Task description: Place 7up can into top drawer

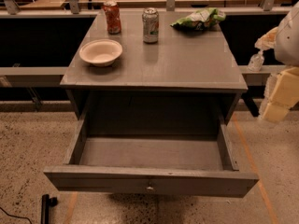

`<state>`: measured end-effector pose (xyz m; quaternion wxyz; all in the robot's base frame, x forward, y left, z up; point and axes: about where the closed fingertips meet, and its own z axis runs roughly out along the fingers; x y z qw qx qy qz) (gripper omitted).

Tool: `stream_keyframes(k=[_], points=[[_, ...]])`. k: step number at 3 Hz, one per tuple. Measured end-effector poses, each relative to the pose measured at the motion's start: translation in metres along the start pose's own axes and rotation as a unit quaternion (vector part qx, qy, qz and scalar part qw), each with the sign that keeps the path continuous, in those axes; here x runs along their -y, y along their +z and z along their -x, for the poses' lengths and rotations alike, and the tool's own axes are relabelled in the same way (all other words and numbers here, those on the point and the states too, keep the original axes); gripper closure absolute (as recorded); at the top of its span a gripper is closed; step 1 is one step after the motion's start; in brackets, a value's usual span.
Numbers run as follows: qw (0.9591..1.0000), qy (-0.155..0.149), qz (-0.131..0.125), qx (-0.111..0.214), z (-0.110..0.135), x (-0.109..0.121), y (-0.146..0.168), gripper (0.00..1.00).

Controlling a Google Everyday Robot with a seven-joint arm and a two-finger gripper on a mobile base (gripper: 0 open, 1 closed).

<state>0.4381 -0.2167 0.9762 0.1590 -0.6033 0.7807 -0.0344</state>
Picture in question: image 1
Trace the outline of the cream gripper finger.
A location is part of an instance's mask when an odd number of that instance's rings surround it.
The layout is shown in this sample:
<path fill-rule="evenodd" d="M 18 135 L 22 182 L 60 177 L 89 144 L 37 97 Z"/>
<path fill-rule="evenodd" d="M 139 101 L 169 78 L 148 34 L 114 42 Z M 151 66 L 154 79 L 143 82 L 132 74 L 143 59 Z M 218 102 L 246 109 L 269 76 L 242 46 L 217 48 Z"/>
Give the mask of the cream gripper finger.
<path fill-rule="evenodd" d="M 288 113 L 289 110 L 283 106 L 267 104 L 262 113 L 262 119 L 269 122 L 278 123 L 281 122 Z"/>
<path fill-rule="evenodd" d="M 285 107 L 294 107 L 299 102 L 299 68 L 281 71 L 270 95 L 270 101 Z"/>

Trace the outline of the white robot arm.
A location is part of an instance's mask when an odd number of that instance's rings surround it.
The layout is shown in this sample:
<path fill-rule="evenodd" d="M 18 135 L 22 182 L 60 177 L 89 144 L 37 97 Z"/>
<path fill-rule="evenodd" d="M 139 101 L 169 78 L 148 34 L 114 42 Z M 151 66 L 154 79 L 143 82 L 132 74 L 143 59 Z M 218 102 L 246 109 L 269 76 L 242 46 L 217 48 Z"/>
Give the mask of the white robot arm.
<path fill-rule="evenodd" d="M 260 118 L 281 122 L 299 102 L 299 2 L 278 27 L 261 36 L 255 43 L 261 50 L 273 49 L 277 61 L 286 68 L 267 79 Z"/>

